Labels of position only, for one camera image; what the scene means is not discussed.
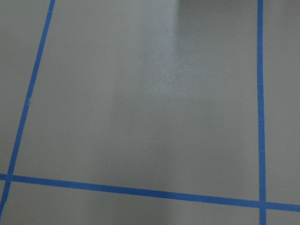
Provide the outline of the brown paper table cover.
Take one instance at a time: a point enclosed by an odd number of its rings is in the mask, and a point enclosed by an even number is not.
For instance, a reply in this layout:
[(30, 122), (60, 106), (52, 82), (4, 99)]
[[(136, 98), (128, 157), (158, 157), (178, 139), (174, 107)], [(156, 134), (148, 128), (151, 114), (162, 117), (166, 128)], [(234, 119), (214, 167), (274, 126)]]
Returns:
[(297, 225), (297, 0), (3, 0), (3, 225)]

